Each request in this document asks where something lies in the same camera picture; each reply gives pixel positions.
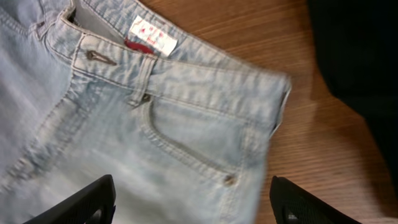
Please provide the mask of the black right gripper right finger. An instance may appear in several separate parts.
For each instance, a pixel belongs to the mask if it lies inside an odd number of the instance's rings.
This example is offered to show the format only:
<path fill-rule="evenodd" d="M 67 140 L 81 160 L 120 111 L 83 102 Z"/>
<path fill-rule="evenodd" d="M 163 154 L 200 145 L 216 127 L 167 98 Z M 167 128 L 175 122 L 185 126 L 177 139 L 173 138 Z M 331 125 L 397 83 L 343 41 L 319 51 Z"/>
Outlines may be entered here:
<path fill-rule="evenodd" d="M 269 198 L 277 224 L 361 224 L 285 177 L 272 178 Z"/>

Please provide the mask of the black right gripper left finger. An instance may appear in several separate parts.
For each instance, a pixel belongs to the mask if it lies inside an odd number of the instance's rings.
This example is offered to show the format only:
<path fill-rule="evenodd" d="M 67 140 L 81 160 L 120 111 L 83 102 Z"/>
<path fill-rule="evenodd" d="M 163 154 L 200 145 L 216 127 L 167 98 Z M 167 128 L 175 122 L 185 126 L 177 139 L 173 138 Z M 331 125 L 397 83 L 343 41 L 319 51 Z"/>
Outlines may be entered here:
<path fill-rule="evenodd" d="M 106 174 L 24 224 L 111 224 L 115 201 L 113 177 Z"/>

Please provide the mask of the light blue denim shorts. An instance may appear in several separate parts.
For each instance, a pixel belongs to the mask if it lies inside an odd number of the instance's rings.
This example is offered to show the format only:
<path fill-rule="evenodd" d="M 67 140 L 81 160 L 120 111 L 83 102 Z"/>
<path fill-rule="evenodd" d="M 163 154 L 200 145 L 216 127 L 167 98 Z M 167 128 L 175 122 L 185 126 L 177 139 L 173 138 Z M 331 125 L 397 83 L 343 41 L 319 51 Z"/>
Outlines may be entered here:
<path fill-rule="evenodd" d="M 115 223 L 252 223 L 289 91 L 139 1 L 2 1 L 1 222 L 110 174 Z"/>

